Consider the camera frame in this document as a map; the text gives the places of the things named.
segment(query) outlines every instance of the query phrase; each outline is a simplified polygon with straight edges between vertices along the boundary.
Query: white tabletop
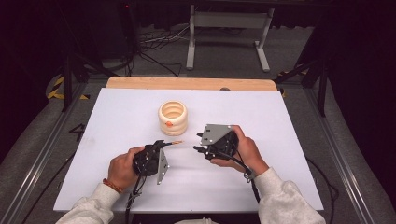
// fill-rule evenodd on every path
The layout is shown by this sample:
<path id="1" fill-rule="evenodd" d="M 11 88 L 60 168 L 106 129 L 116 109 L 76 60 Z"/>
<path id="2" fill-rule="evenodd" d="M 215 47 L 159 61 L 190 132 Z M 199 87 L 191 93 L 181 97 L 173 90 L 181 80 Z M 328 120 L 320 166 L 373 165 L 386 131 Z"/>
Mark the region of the white tabletop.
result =
<path id="1" fill-rule="evenodd" d="M 178 137 L 164 135 L 158 121 L 158 108 L 170 100 L 182 102 L 189 112 L 189 127 Z M 164 149 L 170 168 L 163 182 L 157 185 L 156 175 L 148 177 L 132 212 L 257 211 L 251 186 L 242 173 L 213 165 L 192 148 L 199 146 L 196 134 L 207 123 L 239 124 L 281 178 L 294 181 L 315 209 L 323 209 L 279 92 L 102 89 L 54 210 L 68 211 L 78 199 L 90 196 L 107 177 L 112 158 L 130 147 L 161 139 L 184 143 Z M 125 211 L 127 198 L 124 193 L 113 210 Z"/>

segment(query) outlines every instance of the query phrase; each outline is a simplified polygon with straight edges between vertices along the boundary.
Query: person's left hand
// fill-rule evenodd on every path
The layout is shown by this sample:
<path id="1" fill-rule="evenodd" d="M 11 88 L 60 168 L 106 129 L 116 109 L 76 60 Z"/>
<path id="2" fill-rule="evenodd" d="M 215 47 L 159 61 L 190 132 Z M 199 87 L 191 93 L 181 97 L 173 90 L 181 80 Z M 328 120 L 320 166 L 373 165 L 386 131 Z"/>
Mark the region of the person's left hand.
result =
<path id="1" fill-rule="evenodd" d="M 134 159 L 134 155 L 142 151 L 143 149 L 145 148 L 131 148 L 129 149 L 128 153 L 121 154 L 111 160 L 108 167 L 107 180 L 122 190 L 135 184 L 137 181 L 137 174 L 134 173 L 134 169 L 132 168 L 132 162 Z"/>

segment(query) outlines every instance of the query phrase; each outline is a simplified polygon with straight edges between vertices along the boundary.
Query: cable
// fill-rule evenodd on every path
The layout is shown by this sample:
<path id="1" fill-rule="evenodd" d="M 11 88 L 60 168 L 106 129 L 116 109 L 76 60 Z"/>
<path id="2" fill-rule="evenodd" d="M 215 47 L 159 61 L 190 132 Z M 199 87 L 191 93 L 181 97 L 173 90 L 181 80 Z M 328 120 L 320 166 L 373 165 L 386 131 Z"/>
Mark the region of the cable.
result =
<path id="1" fill-rule="evenodd" d="M 225 153 L 222 153 L 222 152 L 218 152 L 218 154 L 220 156 L 223 156 L 225 158 L 228 158 L 230 160 L 235 161 L 236 163 L 238 163 L 239 165 L 241 165 L 245 169 L 244 177 L 247 179 L 247 182 L 251 182 L 251 188 L 253 190 L 254 197 L 256 198 L 257 203 L 259 203 L 260 202 L 259 191 L 257 190 L 256 184 L 254 183 L 254 179 L 251 178 L 251 175 L 252 175 L 253 172 L 243 163 L 243 160 L 242 160 L 242 157 L 241 157 L 241 154 L 239 153 L 239 151 L 236 150 L 236 152 L 238 153 L 239 158 L 241 158 L 241 161 L 238 160 L 235 157 L 229 156 L 229 155 L 227 155 Z"/>
<path id="2" fill-rule="evenodd" d="M 30 208 L 29 212 L 26 214 L 26 216 L 23 219 L 23 223 L 27 221 L 27 218 L 30 216 L 30 214 L 33 212 L 33 209 L 35 209 L 35 206 L 37 205 L 38 201 L 40 201 L 41 197 L 44 195 L 44 193 L 47 191 L 47 189 L 50 187 L 50 184 L 53 182 L 53 180 L 56 178 L 56 176 L 62 171 L 62 169 L 69 163 L 73 157 L 76 155 L 76 151 L 73 152 L 73 154 L 67 159 L 67 161 L 59 168 L 59 170 L 56 172 L 56 174 L 52 177 L 52 179 L 49 181 L 46 187 L 41 191 L 40 195 L 38 195 L 38 198 L 35 200 L 35 203 L 32 205 Z"/>
<path id="3" fill-rule="evenodd" d="M 317 168 L 317 170 L 320 172 L 320 174 L 323 176 L 324 180 L 326 181 L 327 187 L 329 189 L 330 192 L 330 198 L 332 200 L 332 211 L 331 211 L 331 215 L 330 215 L 330 221 L 329 223 L 332 224 L 333 222 L 333 218 L 334 218 L 334 207 L 335 207 L 335 200 L 338 199 L 338 196 L 340 195 L 340 192 L 338 191 L 338 189 L 333 186 L 332 184 L 330 184 L 329 179 L 327 178 L 327 176 L 323 173 L 323 171 L 310 159 L 308 159 L 307 157 L 305 157 L 307 161 L 309 161 L 312 165 L 315 166 L 315 168 Z"/>
<path id="4" fill-rule="evenodd" d="M 134 203 L 134 199 L 141 194 L 141 190 L 142 190 L 143 186 L 146 183 L 147 177 L 144 176 L 142 185 L 140 187 L 138 187 L 139 186 L 139 182 L 140 182 L 141 179 L 142 179 L 142 175 L 140 175 L 137 178 L 136 184 L 134 185 L 134 189 L 129 194 L 128 203 L 126 204 L 126 209 L 125 209 L 125 224 L 129 224 L 129 215 L 130 215 L 130 212 L 131 212 L 132 204 Z"/>
<path id="5" fill-rule="evenodd" d="M 148 60 L 148 59 L 146 59 L 146 58 L 144 58 L 142 55 L 144 55 L 144 56 L 150 58 L 151 61 Z M 140 56 L 142 59 L 144 59 L 144 60 L 147 60 L 147 61 L 149 61 L 149 62 L 151 62 L 151 63 L 155 62 L 156 64 L 158 64 L 158 65 L 164 67 L 166 70 L 168 70 L 169 72 L 171 72 L 175 77 L 178 77 L 179 74 L 180 74 L 181 65 L 180 65 L 180 67 L 179 67 L 179 69 L 178 69 L 178 74 L 176 74 L 176 73 L 175 73 L 174 71 L 172 71 L 170 68 L 166 67 L 163 63 L 159 63 L 157 60 L 151 58 L 150 56 L 148 56 L 147 54 L 145 54 L 145 53 L 143 53 L 143 52 L 140 52 L 140 53 L 139 53 L 139 56 Z"/>

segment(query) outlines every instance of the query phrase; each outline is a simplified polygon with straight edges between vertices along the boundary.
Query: metal stand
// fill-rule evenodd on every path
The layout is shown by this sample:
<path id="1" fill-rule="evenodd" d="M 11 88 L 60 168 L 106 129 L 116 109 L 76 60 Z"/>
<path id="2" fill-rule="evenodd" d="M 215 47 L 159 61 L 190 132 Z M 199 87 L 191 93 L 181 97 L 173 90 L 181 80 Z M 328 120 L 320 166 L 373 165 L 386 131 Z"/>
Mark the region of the metal stand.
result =
<path id="1" fill-rule="evenodd" d="M 194 5 L 191 5 L 190 13 L 190 43 L 187 54 L 186 68 L 192 70 L 194 67 L 195 54 L 195 26 L 201 27 L 232 27 L 232 28 L 250 28 L 262 29 L 260 41 L 255 41 L 255 47 L 259 56 L 262 70 L 269 72 L 270 67 L 265 57 L 264 46 L 273 18 L 274 9 L 270 8 L 268 13 L 227 13 L 227 12 L 200 12 L 195 11 Z"/>

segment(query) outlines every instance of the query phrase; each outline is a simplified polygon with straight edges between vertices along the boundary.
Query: white sleeve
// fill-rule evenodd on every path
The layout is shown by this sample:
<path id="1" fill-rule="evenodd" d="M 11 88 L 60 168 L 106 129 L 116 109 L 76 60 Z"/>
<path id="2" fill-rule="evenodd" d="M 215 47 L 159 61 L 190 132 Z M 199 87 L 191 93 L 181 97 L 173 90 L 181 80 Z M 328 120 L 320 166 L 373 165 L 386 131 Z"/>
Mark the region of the white sleeve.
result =
<path id="1" fill-rule="evenodd" d="M 108 223 L 114 215 L 111 207 L 120 195 L 111 187 L 99 184 L 92 196 L 81 198 L 73 206 L 73 209 L 66 213 L 57 224 L 91 224 Z"/>
<path id="2" fill-rule="evenodd" d="M 261 224 L 326 223 L 304 199 L 297 186 L 280 179 L 273 168 L 257 176 L 255 183 L 262 196 L 259 203 Z"/>

